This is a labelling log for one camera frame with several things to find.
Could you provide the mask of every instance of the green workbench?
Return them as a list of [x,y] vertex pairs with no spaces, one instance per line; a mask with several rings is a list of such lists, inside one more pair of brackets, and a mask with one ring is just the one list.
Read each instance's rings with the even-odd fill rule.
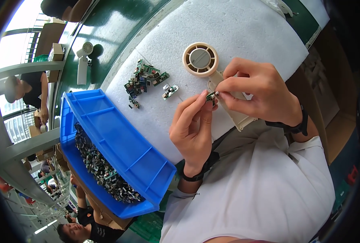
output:
[[[98,89],[126,45],[169,1],[161,0],[154,5],[147,0],[100,0],[84,24],[68,23],[60,39],[68,55],[57,84],[54,114],[60,115],[63,92]],[[318,23],[299,0],[284,2],[294,13],[298,13],[293,17],[286,15],[287,22],[308,48],[319,34]],[[94,53],[89,56],[92,59],[92,67],[87,72],[87,84],[77,85],[79,60],[75,52],[87,41],[95,44]]]

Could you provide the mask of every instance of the black watch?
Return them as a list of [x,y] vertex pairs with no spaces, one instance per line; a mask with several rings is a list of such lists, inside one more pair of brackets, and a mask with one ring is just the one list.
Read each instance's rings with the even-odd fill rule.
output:
[[180,168],[178,170],[178,173],[187,182],[197,182],[197,181],[203,179],[204,173],[209,171],[211,169],[211,167],[216,162],[218,162],[219,158],[220,158],[219,154],[217,152],[215,152],[215,151],[212,151],[210,153],[210,156],[208,157],[207,161],[204,163],[202,171],[199,174],[195,175],[194,177],[187,177],[187,176],[184,175],[184,166],[182,166],[182,168]]
[[307,133],[308,114],[302,105],[300,105],[300,108],[302,109],[303,121],[295,127],[288,126],[281,122],[273,123],[273,122],[265,121],[265,124],[267,126],[271,126],[271,127],[284,128],[284,132],[286,132],[286,133],[287,132],[290,132],[293,134],[302,133],[304,136],[308,136],[308,133]]

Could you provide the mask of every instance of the blue plastic bin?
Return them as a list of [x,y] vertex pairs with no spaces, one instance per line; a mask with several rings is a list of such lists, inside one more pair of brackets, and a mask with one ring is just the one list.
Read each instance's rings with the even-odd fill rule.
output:
[[[75,146],[77,121],[100,153],[145,201],[119,202],[97,185]],[[102,90],[64,93],[60,128],[61,148],[70,164],[88,189],[116,216],[130,218],[159,209],[176,167],[129,123]]]

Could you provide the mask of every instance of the tape roll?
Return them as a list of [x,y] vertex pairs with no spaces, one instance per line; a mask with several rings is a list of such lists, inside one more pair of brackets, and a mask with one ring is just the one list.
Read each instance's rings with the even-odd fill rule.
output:
[[48,127],[46,125],[42,125],[40,130],[41,130],[41,133],[45,133],[48,131]]

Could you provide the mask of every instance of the white foam sheet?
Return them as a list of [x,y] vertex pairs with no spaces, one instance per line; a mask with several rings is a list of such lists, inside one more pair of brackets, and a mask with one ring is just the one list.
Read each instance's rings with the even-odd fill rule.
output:
[[[197,78],[182,65],[186,47],[194,42],[212,45],[219,55],[218,70],[224,70],[233,57],[275,65],[286,81],[304,61],[308,51],[290,25],[277,12],[259,0],[188,0],[170,13],[137,46],[114,77],[106,95],[130,123],[170,162],[183,159],[169,139],[168,130],[177,104],[207,88],[208,78]],[[124,84],[138,59],[167,71],[167,82],[136,99],[141,109],[128,107]],[[167,100],[162,99],[165,84],[179,86]],[[221,107],[213,113],[212,137],[218,139],[234,127]]]
[[330,18],[323,5],[322,0],[300,0],[304,7],[311,13],[314,19],[318,22],[319,26],[323,29]]

